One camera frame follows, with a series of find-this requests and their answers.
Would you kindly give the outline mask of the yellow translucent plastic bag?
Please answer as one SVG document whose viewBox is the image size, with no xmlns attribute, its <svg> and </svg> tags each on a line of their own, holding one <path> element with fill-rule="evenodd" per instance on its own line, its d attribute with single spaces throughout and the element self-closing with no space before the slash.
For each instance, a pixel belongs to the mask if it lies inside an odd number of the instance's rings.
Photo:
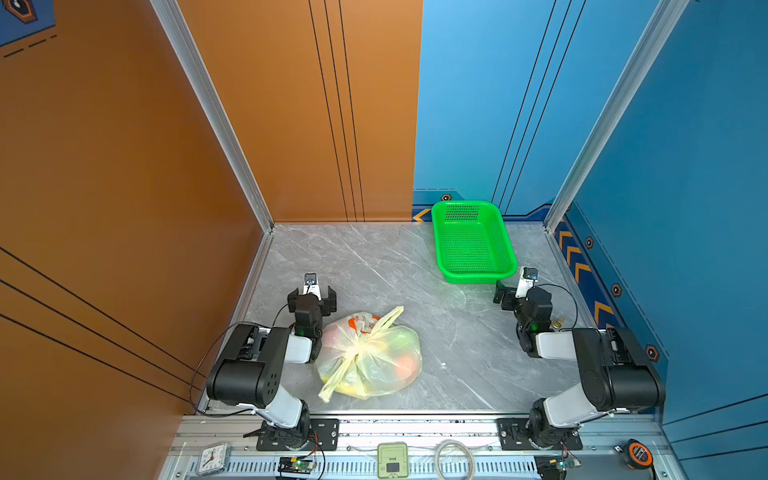
<svg viewBox="0 0 768 480">
<path fill-rule="evenodd" d="M 335 394 L 360 400 L 391 395 L 416 380 L 422 371 L 420 338 L 398 322 L 403 312 L 402 306 L 381 317 L 357 312 L 324 327 L 314 362 L 323 402 Z"/>
</svg>

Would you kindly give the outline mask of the green plastic mesh basket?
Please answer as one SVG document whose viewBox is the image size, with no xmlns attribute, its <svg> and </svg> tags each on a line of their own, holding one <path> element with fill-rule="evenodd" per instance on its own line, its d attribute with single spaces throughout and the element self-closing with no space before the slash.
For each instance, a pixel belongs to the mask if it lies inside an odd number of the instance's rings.
<svg viewBox="0 0 768 480">
<path fill-rule="evenodd" d="M 518 262 L 499 209 L 486 201 L 441 201 L 431 210 L 436 261 L 446 282 L 494 284 Z"/>
</svg>

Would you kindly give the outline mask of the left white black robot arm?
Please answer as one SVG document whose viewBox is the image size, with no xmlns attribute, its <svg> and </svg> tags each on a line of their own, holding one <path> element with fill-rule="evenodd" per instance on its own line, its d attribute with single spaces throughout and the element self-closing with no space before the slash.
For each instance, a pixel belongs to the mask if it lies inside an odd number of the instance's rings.
<svg viewBox="0 0 768 480">
<path fill-rule="evenodd" d="M 322 294 L 306 283 L 287 296 L 295 315 L 288 327 L 241 323 L 234 327 L 207 377 L 209 399 L 255 414 L 262 425 L 246 438 L 260 451 L 312 449 L 322 445 L 323 428 L 312 424 L 309 407 L 281 385 L 286 364 L 312 364 L 318 358 L 323 320 L 337 311 L 337 293 Z"/>
</svg>

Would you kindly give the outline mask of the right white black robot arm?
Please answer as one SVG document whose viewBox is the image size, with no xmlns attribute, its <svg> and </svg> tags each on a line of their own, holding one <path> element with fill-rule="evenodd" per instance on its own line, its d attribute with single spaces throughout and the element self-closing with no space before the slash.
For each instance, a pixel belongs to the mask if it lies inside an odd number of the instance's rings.
<svg viewBox="0 0 768 480">
<path fill-rule="evenodd" d="M 531 358 L 577 364 L 579 381 L 569 389 L 534 402 L 522 428 L 536 448 L 564 443 L 581 425 L 617 410 L 638 412 L 661 407 L 666 389 L 661 376 L 627 328 L 555 329 L 552 295 L 533 280 L 508 287 L 498 281 L 493 302 L 517 320 L 521 349 Z"/>
</svg>

